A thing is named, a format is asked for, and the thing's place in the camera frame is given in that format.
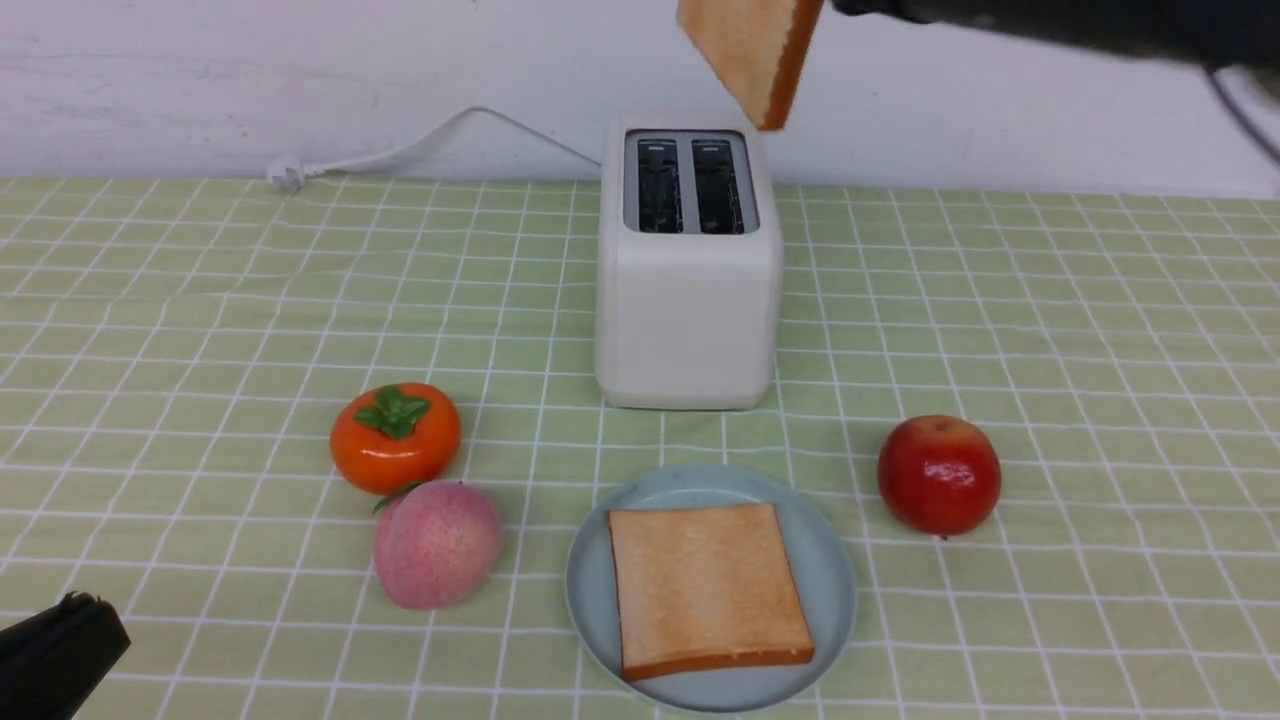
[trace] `black cable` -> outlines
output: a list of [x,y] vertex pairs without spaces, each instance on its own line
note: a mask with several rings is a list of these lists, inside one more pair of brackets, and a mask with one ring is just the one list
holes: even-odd
[[1217,100],[1226,109],[1226,113],[1231,115],[1231,119],[1235,120],[1235,124],[1240,126],[1240,129],[1244,131],[1244,135],[1249,136],[1249,140],[1258,146],[1258,150],[1280,167],[1280,147],[1262,132],[1262,128],[1249,118],[1244,108],[1240,108],[1235,97],[1228,92],[1226,85],[1222,83],[1222,69],[1206,68],[1204,77],[1208,78],[1210,88],[1213,90],[1213,95],[1217,96]]

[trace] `red apple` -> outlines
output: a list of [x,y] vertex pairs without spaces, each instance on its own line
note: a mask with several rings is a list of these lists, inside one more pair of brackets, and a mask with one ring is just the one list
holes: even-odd
[[911,418],[893,428],[877,468],[881,497],[904,525],[960,536],[980,525],[1000,500],[1000,459],[977,425],[947,415]]

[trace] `plate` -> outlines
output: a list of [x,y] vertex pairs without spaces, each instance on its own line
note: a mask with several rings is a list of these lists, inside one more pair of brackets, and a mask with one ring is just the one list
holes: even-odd
[[[772,502],[777,507],[800,603],[817,646],[813,661],[791,667],[685,673],[625,683],[608,511],[741,502]],[[595,661],[618,683],[649,701],[699,715],[763,711],[817,683],[840,660],[854,630],[855,583],[844,541],[813,503],[768,475],[731,465],[667,466],[622,486],[588,514],[573,537],[564,571],[570,619]]]

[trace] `pink peach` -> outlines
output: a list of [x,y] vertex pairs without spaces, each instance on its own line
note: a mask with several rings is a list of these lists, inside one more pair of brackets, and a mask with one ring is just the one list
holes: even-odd
[[392,602],[436,610],[479,591],[502,550],[502,516],[489,496],[462,483],[424,483],[383,510],[374,566]]

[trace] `bread slice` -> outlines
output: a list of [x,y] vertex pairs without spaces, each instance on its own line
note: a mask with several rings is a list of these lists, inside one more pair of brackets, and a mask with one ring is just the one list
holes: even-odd
[[823,0],[680,0],[676,22],[759,131],[782,129]]
[[773,505],[612,510],[622,679],[813,660]]

